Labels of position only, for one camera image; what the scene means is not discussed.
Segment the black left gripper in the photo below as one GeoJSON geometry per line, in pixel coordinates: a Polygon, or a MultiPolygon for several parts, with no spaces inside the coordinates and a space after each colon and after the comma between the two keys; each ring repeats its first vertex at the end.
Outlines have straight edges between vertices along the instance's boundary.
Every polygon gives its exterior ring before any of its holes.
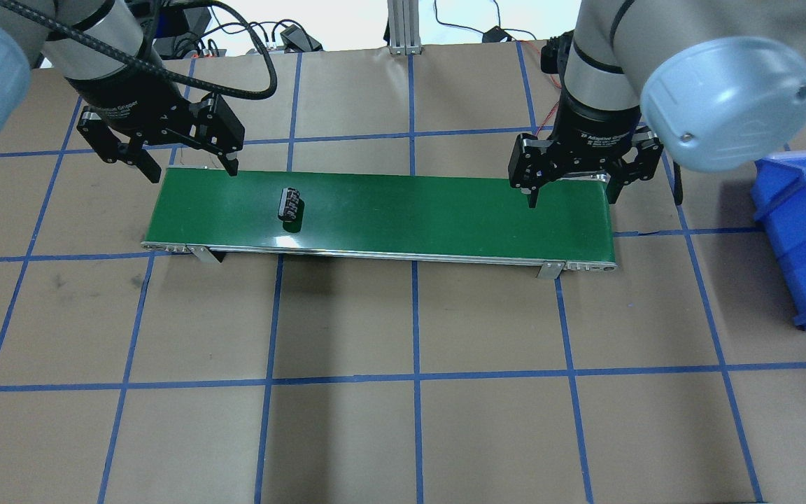
{"type": "Polygon", "coordinates": [[[161,166],[144,149],[145,141],[184,144],[192,132],[193,148],[216,156],[228,176],[238,174],[244,126],[219,94],[191,104],[174,82],[126,66],[85,80],[85,102],[77,130],[105,163],[124,162],[157,184],[161,166]]]}

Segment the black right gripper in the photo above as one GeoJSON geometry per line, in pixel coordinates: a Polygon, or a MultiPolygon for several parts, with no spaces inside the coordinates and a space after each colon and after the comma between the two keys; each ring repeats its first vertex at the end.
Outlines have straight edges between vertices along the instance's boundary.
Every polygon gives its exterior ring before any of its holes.
{"type": "Polygon", "coordinates": [[[585,105],[563,84],[550,137],[517,135],[508,164],[509,185],[527,195],[528,207],[535,209],[546,184],[567,174],[604,170],[609,175],[609,204],[616,204],[625,186],[650,181],[661,162],[661,140],[650,127],[637,129],[639,119],[639,106],[604,111],[585,105]],[[635,157],[625,162],[623,156],[630,150],[636,150],[635,157]]]}

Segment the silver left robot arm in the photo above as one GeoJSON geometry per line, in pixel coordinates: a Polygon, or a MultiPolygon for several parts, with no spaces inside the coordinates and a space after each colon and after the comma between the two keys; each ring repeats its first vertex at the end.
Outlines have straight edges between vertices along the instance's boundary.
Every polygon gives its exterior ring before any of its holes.
{"type": "MultiPolygon", "coordinates": [[[[220,1],[150,2],[146,27],[125,1],[0,1],[0,131],[27,93],[32,64],[45,57],[87,102],[78,130],[102,162],[134,166],[156,184],[161,166],[145,146],[180,143],[214,154],[236,176],[244,130],[227,98],[275,95],[278,74],[265,42],[244,23],[267,71],[260,90],[167,70],[154,48],[163,10],[211,6],[244,22],[220,1]]],[[[652,179],[663,145],[649,128],[639,127],[639,105],[603,106],[578,96],[593,71],[619,77],[620,70],[592,60],[573,31],[548,39],[539,63],[558,77],[560,99],[550,111],[556,117],[550,135],[519,134],[509,163],[509,181],[529,195],[529,205],[535,206],[543,185],[584,173],[608,175],[610,203],[624,186],[652,179]]]]}

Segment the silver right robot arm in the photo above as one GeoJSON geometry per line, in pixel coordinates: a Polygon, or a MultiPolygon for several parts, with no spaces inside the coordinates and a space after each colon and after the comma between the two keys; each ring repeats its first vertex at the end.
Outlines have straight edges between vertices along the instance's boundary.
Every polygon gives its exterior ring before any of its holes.
{"type": "Polygon", "coordinates": [[[519,134],[512,188],[607,175],[607,199],[663,153],[697,172],[770,155],[806,127],[806,1],[584,1],[541,70],[560,98],[546,139],[519,134]]]}

